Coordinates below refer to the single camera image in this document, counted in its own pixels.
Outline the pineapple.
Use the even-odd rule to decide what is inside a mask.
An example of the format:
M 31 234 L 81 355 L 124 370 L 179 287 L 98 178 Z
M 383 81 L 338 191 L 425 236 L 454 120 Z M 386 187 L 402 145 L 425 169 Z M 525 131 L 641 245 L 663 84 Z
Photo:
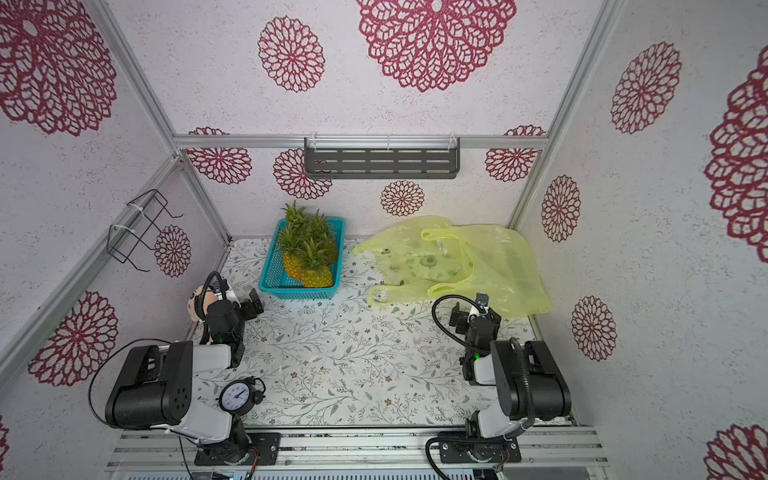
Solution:
M 286 224 L 278 233 L 276 249 L 282 254 L 285 273 L 297 281 L 302 281 L 305 274 L 301 258 L 302 247 L 302 234 Z
M 328 218 L 316 211 L 314 215 L 305 213 L 305 208 L 295 202 L 286 203 L 282 210 L 285 212 L 286 226 L 298 235 L 300 240 L 312 239 L 325 250 L 325 261 L 333 265 L 339 254 L 336 235 Z
M 314 239 L 304 239 L 300 250 L 300 262 L 303 271 L 302 285 L 305 288 L 330 288 L 333 276 L 327 263 L 327 248 Z

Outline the pineapple front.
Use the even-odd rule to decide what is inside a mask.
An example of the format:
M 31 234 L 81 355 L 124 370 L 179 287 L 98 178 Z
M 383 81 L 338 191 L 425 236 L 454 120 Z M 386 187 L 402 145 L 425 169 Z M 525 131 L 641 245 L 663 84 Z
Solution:
M 327 263 L 327 248 L 314 239 L 304 239 L 300 250 L 300 262 L 303 271 L 302 285 L 305 288 L 330 288 L 333 276 Z

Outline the yellow plastic bag top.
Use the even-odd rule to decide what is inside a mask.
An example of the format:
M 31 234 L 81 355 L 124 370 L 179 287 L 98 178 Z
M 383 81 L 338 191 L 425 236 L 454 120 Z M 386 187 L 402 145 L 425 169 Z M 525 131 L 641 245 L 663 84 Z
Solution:
M 445 217 L 421 216 L 402 221 L 354 247 L 356 255 L 373 256 L 384 281 L 369 291 L 369 302 L 410 303 L 464 294 L 459 283 L 470 277 L 474 263 L 452 228 Z

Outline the yellow plastic bag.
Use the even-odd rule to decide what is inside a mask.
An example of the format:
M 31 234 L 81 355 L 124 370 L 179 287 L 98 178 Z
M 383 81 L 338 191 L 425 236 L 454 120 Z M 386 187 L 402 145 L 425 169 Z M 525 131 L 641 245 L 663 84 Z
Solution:
M 459 283 L 470 277 L 474 263 L 452 228 L 445 217 L 421 216 L 402 221 L 354 247 L 356 255 L 373 256 L 384 281 L 369 291 L 369 302 L 410 303 L 464 294 Z
M 426 228 L 421 238 L 447 247 L 459 262 L 454 279 L 428 289 L 432 298 L 483 293 L 490 307 L 509 319 L 553 308 L 532 249 L 518 232 L 498 225 L 448 226 Z

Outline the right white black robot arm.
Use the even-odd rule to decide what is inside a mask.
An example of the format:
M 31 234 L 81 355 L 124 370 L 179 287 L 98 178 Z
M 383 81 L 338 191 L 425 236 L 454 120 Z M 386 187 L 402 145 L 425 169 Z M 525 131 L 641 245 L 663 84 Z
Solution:
M 512 439 L 538 420 L 571 414 L 569 388 L 545 342 L 500 340 L 500 315 L 480 302 L 467 311 L 454 305 L 449 326 L 465 345 L 459 360 L 464 380 L 492 387 L 497 396 L 466 420 L 468 438 Z

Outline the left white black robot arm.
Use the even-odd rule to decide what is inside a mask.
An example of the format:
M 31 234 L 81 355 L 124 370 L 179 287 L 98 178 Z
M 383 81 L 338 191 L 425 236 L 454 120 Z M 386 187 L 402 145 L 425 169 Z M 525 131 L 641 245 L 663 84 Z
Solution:
M 106 401 L 104 421 L 123 430 L 162 430 L 191 441 L 198 465 L 238 465 L 256 455 L 243 417 L 259 405 L 266 384 L 257 377 L 227 383 L 215 407 L 194 397 L 193 376 L 236 368 L 244 354 L 245 322 L 263 312 L 256 290 L 244 302 L 232 291 L 210 302 L 191 299 L 205 314 L 210 342 L 182 341 L 167 346 L 133 347 Z

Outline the yellow plastic bag bottom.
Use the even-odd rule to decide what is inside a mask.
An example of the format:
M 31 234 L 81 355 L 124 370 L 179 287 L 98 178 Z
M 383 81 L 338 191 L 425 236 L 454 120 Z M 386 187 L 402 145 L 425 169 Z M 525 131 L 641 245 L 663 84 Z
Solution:
M 432 298 L 483 293 L 490 307 L 509 319 L 553 308 L 532 249 L 518 232 L 498 225 L 448 226 L 426 228 L 421 238 L 447 247 L 459 262 L 454 279 L 428 289 Z

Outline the pineapple back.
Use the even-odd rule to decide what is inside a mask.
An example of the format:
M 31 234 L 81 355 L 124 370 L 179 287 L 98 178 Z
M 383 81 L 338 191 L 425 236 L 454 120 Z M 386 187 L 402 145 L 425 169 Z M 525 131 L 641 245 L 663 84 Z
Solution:
M 295 202 L 286 203 L 282 210 L 285 212 L 286 226 L 298 235 L 300 240 L 312 239 L 325 250 L 325 261 L 333 265 L 339 254 L 336 235 L 328 218 L 316 211 L 314 215 L 305 213 L 305 208 Z

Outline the plush doll toy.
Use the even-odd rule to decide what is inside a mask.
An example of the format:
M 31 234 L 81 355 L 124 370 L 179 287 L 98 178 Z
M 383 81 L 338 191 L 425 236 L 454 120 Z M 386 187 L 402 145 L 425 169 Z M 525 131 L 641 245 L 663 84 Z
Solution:
M 209 286 L 203 290 L 202 286 L 198 287 L 187 302 L 190 319 L 193 322 L 205 323 L 210 306 L 222 299 L 222 294 L 217 288 Z

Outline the teal plastic basket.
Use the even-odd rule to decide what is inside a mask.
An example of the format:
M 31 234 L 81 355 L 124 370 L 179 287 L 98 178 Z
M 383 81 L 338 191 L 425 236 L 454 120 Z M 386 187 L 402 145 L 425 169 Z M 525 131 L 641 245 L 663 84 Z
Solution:
M 336 237 L 339 250 L 338 259 L 330 267 L 334 284 L 328 288 L 305 288 L 300 281 L 290 277 L 283 265 L 283 257 L 277 251 L 279 233 L 286 226 L 286 220 L 280 219 L 268 250 L 258 288 L 283 300 L 330 300 L 339 289 L 342 279 L 343 250 L 346 234 L 346 221 L 341 217 L 329 217 L 328 221 Z

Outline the black alarm clock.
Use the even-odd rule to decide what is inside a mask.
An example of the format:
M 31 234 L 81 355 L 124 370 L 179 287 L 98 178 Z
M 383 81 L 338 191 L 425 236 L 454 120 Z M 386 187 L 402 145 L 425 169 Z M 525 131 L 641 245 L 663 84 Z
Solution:
M 266 384 L 258 377 L 245 377 L 228 383 L 219 398 L 219 407 L 230 414 L 245 416 L 260 405 L 266 394 Z

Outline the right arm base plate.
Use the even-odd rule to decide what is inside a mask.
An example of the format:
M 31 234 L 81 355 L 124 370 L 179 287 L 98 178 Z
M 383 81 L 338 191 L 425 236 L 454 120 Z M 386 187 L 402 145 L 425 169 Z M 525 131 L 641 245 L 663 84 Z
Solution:
M 506 464 L 522 459 L 516 439 L 480 438 L 471 442 L 466 435 L 452 431 L 440 432 L 438 439 L 440 461 L 445 464 Z

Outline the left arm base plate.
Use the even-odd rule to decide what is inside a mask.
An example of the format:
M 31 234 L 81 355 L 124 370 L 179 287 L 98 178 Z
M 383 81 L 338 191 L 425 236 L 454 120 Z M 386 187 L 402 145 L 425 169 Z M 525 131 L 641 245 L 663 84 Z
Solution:
M 281 434 L 273 432 L 251 432 L 245 437 L 228 439 L 215 444 L 202 445 L 198 448 L 195 466 L 273 466 L 276 464 L 280 448 Z

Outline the grey wall shelf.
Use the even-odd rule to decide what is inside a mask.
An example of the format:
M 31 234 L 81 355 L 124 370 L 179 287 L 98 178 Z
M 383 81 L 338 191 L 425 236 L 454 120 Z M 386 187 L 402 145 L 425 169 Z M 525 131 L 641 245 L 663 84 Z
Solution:
M 304 172 L 315 180 L 443 180 L 454 179 L 461 166 L 461 142 L 456 137 L 435 146 L 341 146 L 304 140 Z

